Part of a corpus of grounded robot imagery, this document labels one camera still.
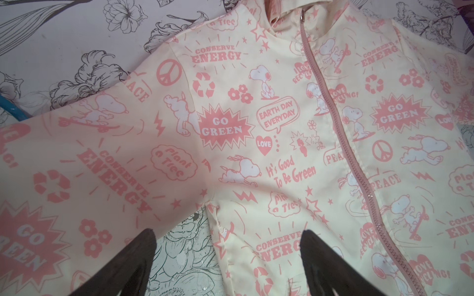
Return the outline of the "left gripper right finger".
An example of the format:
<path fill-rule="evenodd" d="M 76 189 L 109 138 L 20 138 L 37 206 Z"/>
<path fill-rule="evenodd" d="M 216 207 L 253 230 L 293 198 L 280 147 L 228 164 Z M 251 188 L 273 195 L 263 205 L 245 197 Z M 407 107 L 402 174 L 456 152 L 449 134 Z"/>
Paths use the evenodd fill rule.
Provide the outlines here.
<path fill-rule="evenodd" d="M 300 252 L 312 296 L 382 296 L 311 230 L 302 232 Z"/>

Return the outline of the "pink printed hooded jacket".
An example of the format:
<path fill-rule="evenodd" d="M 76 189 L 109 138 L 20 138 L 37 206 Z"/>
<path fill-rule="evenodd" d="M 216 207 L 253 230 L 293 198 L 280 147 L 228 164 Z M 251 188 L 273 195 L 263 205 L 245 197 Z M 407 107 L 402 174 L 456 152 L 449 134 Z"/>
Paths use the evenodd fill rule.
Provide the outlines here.
<path fill-rule="evenodd" d="M 1 294 L 65 296 L 150 228 L 146 290 L 306 296 L 316 233 L 388 296 L 474 293 L 474 60 L 349 1 L 241 1 L 1 128 Z"/>

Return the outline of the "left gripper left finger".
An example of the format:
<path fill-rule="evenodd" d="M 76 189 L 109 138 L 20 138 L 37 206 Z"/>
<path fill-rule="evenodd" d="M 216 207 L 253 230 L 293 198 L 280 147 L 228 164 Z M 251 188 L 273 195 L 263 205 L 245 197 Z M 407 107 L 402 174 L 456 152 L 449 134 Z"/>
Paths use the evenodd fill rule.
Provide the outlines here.
<path fill-rule="evenodd" d="M 73 296 L 143 296 L 153 266 L 157 239 L 152 229 L 145 229 Z"/>

